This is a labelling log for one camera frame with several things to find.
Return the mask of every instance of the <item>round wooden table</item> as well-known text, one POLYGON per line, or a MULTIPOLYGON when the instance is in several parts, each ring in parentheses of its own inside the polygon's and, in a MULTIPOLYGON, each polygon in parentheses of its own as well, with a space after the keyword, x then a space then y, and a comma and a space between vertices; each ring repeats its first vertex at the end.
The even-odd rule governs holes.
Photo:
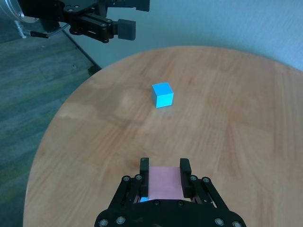
POLYGON ((92 227, 123 175, 190 160, 249 227, 302 226, 303 73, 248 53, 172 47, 88 79, 50 123, 28 180, 25 227, 92 227), (156 109, 152 84, 174 104, 156 109))

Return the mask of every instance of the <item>cable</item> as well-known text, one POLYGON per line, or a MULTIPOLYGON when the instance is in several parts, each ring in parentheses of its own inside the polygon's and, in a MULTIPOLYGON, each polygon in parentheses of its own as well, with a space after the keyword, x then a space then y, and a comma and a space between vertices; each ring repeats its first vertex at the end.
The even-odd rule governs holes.
POLYGON ((60 31, 63 31, 64 29, 66 29, 68 27, 69 24, 64 25, 63 27, 58 28, 56 31, 50 32, 47 34, 47 37, 51 37, 55 34, 57 34, 60 31))

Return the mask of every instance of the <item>black screw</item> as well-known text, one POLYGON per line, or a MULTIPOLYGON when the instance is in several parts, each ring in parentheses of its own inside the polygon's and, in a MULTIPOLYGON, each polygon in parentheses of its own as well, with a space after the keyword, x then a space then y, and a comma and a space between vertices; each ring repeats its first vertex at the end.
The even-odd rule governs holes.
POLYGON ((179 206, 183 206, 183 205, 184 205, 184 202, 183 202, 182 200, 179 200, 179 201, 177 202, 177 204, 178 204, 179 206))

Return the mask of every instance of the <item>pink pad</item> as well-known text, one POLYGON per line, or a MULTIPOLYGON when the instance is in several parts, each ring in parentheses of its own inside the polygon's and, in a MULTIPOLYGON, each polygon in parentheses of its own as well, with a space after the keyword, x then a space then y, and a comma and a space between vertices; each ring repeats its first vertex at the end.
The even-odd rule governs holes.
POLYGON ((179 167, 149 167, 148 200, 155 199, 184 199, 179 167))

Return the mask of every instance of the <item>bolt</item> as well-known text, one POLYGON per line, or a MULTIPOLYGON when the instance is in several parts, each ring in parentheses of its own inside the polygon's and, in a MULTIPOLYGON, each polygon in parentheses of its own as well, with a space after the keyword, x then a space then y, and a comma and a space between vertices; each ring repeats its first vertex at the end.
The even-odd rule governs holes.
POLYGON ((215 223, 219 226, 224 226, 224 221, 221 218, 216 218, 215 223))
POLYGON ((108 224, 108 221, 106 219, 102 219, 101 221, 99 221, 99 226, 100 227, 107 226, 107 224, 108 224))
POLYGON ((233 227, 242 227, 241 223, 238 222, 238 221, 233 221, 233 222, 232 222, 232 226, 233 226, 233 227))
POLYGON ((119 224, 119 225, 123 224, 124 222, 125 222, 125 218, 124 217, 118 217, 116 219, 116 223, 119 224))
POLYGON ((178 204, 179 206, 183 206, 183 205, 184 205, 184 202, 183 202, 182 200, 179 200, 179 201, 177 202, 177 204, 178 204))

